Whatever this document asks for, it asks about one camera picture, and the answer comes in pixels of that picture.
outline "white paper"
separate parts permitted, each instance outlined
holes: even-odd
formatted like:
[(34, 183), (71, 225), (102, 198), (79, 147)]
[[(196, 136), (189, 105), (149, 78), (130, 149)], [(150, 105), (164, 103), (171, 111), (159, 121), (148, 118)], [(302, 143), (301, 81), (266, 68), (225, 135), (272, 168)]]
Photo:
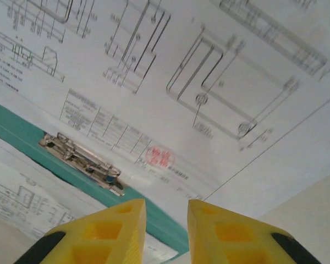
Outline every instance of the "white paper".
[(0, 83), (183, 227), (258, 217), (330, 165), (330, 0), (0, 0)]
[[(37, 240), (59, 224), (105, 208), (0, 139), (1, 220)], [(176, 255), (146, 234), (143, 263), (158, 264)]]

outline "green folder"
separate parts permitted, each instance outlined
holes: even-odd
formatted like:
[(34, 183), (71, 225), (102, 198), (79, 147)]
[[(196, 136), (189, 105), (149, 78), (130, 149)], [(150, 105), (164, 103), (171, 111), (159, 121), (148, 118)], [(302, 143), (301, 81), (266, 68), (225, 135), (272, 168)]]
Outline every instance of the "green folder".
[(125, 195), (117, 197), (109, 190), (99, 187), (78, 170), (60, 161), (38, 145), (44, 131), (32, 125), (0, 105), (0, 138), (11, 144), (33, 161), (51, 171), (60, 179), (79, 188), (105, 206), (113, 206), (135, 198), (146, 200), (147, 232), (159, 241), (173, 248), (180, 256), (189, 251), (188, 235), (185, 229), (173, 221), (148, 198), (128, 187)]

